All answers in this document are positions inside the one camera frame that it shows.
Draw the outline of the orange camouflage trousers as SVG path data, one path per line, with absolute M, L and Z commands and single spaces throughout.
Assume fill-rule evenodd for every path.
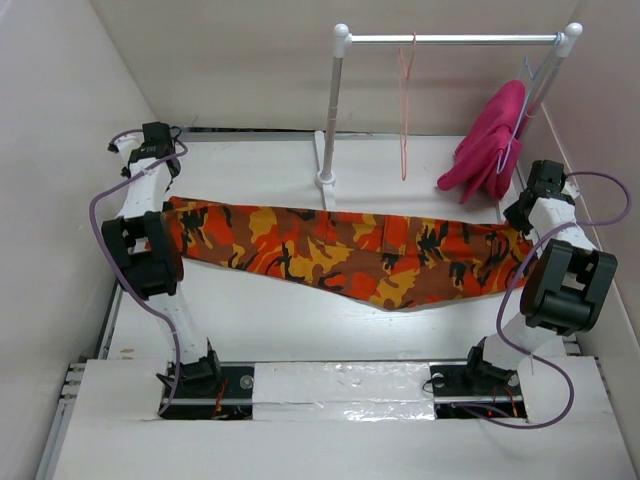
M 336 293 L 388 311 L 524 285 L 533 244 L 506 223 L 232 205 L 173 196 L 187 259 Z

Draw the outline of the pink wire hanger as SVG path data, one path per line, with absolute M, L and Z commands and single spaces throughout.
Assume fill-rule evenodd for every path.
M 400 168 L 401 180 L 405 181 L 408 175 L 408 137 L 409 137 L 409 104 L 410 104 L 410 82 L 415 59 L 415 49 L 417 45 L 417 34 L 411 37 L 411 50 L 409 57 L 404 54 L 404 49 L 398 49 L 399 66 L 399 145 L 400 145 Z

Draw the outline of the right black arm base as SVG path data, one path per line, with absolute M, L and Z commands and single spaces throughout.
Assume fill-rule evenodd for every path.
M 465 360 L 430 363 L 429 375 L 422 389 L 433 395 L 437 419 L 470 419 L 473 413 L 497 419 L 527 417 L 516 371 L 485 361 L 480 346 L 472 347 Z

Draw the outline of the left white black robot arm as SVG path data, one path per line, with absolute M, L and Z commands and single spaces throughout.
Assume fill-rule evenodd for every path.
M 223 373 L 186 306 L 181 254 L 164 217 L 165 193 L 181 171 L 179 134 L 151 122 L 111 140 L 108 150 L 124 160 L 126 196 L 116 217 L 102 223 L 101 235 L 132 296 L 156 317 L 173 349 L 173 365 L 158 378 L 182 395 L 208 397 L 222 387 Z

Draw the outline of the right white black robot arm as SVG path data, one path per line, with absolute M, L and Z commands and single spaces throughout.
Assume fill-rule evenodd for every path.
M 538 234 L 533 251 L 539 257 L 525 262 L 519 314 L 470 350 L 462 381 L 471 392 L 507 385 L 522 359 L 558 336 L 591 330 L 598 320 L 618 262 L 588 239 L 576 218 L 578 196 L 562 164 L 537 160 L 525 190 L 504 211 L 510 226 Z

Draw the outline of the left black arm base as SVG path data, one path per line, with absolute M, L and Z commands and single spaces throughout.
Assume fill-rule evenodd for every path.
M 156 375 L 163 386 L 160 417 L 166 420 L 251 420 L 255 364 L 219 362 L 210 352 L 198 362 L 180 365 L 172 392 L 175 364 Z

